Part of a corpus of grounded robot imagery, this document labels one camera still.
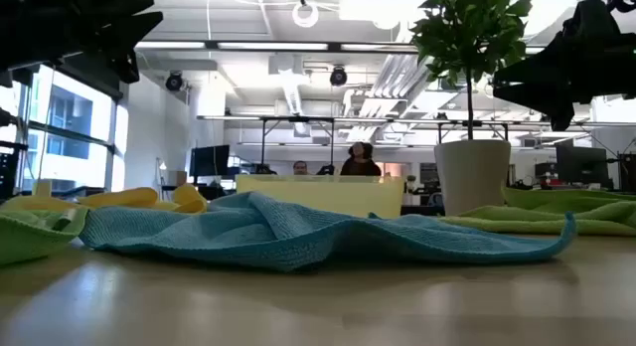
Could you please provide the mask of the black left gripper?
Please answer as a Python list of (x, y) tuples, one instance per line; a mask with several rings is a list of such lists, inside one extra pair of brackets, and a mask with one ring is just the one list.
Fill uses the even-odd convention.
[(163, 14), (135, 14), (153, 5), (154, 0), (0, 0), (0, 83), (9, 83), (17, 70), (59, 65), (80, 54), (101, 57), (121, 81), (137, 82), (130, 54)]

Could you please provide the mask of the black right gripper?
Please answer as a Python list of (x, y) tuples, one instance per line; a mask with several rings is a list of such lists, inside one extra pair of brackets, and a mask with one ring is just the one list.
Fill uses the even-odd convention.
[[(580, 1), (562, 35), (499, 70), (493, 83), (494, 97), (544, 114), (552, 130), (567, 130), (574, 117), (570, 96), (541, 85), (569, 86), (574, 100), (636, 98), (636, 33), (622, 33), (602, 0)], [(504, 86), (512, 83), (526, 85)]]

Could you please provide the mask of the light yellow-green microfiber towel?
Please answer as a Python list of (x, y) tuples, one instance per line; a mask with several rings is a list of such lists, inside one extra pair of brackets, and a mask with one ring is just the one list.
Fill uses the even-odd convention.
[(443, 222), (507, 234), (558, 235), (572, 213), (587, 236), (636, 237), (636, 195), (589, 190), (503, 190), (505, 206), (484, 206)]

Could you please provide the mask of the yellow microfiber towel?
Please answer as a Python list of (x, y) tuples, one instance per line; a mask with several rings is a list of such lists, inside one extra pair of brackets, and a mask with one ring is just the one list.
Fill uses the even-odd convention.
[(156, 190), (140, 187), (80, 197), (76, 202), (68, 202), (52, 196), (18, 196), (0, 205), (0, 211), (64, 212), (76, 208), (98, 209), (102, 207), (126, 207), (198, 214), (207, 211), (208, 202), (193, 185), (184, 184), (174, 191), (172, 201), (160, 200)]

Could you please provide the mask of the bright green microfiber towel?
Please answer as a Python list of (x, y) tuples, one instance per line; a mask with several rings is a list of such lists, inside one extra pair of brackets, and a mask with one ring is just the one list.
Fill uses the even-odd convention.
[(0, 211), (0, 265), (59, 252), (83, 230), (87, 214), (86, 208)]

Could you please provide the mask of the blue microfiber towel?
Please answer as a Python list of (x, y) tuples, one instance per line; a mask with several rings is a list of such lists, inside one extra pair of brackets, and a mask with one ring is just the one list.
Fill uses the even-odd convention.
[(512, 237), (421, 215), (367, 218), (276, 201), (256, 192), (184, 213), (104, 207), (89, 212), (79, 237), (123, 255), (167, 256), (290, 272), (328, 259), (500, 264), (549, 260), (577, 234), (566, 214), (555, 239)]

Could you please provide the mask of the black computer monitor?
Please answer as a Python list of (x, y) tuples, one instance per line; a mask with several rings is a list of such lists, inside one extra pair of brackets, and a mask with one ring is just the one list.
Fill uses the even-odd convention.
[(228, 145), (193, 148), (189, 174), (193, 177), (227, 175), (229, 157), (230, 147)]
[(562, 182), (598, 183), (607, 187), (609, 174), (606, 150), (602, 148), (558, 146), (556, 171)]

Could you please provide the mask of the green leafy potted plant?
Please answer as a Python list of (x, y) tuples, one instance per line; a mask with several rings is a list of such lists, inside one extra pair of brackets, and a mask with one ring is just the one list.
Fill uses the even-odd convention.
[(473, 139), (473, 85), (483, 76), (519, 62), (526, 54), (525, 19), (532, 0), (426, 0), (411, 43), (424, 62), (429, 82), (467, 88), (467, 137)]

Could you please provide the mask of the white plant pot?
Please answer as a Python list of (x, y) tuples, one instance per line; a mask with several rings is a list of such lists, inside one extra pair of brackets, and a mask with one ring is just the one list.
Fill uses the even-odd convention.
[(502, 206), (511, 145), (504, 140), (461, 140), (434, 147), (446, 216)]

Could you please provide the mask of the long ceiling light strip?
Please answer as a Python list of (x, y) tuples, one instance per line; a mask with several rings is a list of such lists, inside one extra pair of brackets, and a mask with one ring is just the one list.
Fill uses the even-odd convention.
[(275, 41), (144, 41), (138, 50), (188, 50), (228, 52), (356, 52), (361, 54), (415, 54), (409, 44), (340, 43), (340, 42), (275, 42)]

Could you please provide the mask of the translucent yellow plastic tray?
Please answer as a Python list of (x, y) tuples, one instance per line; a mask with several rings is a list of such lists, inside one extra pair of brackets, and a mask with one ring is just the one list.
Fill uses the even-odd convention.
[(331, 175), (238, 175), (237, 192), (258, 192), (275, 200), (322, 211), (384, 219), (400, 216), (400, 177)]

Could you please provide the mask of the black metal gantry frame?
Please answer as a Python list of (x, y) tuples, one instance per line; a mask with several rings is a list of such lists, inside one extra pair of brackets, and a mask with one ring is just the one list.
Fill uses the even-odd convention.
[(437, 142), (442, 143), (443, 138), (451, 131), (457, 128), (466, 128), (469, 133), (472, 133), (475, 127), (479, 128), (488, 128), (490, 129), (497, 137), (502, 140), (509, 141), (510, 140), (510, 124), (504, 121), (496, 121), (496, 120), (438, 120), (436, 122), (437, 127)]
[(329, 164), (333, 166), (334, 163), (334, 133), (335, 133), (335, 118), (328, 116), (307, 116), (307, 115), (285, 115), (285, 116), (260, 116), (256, 118), (261, 122), (261, 141), (260, 141), (260, 161), (257, 164), (256, 170), (258, 172), (263, 172), (264, 168), (264, 157), (265, 157), (265, 140), (266, 135), (269, 133), (266, 129), (266, 125), (269, 121), (275, 121), (276, 125), (272, 126), (271, 129), (275, 128), (280, 121), (287, 121), (289, 123), (309, 123), (309, 122), (318, 122), (319, 124), (322, 122), (330, 123), (331, 129), (326, 130), (330, 137), (330, 162)]

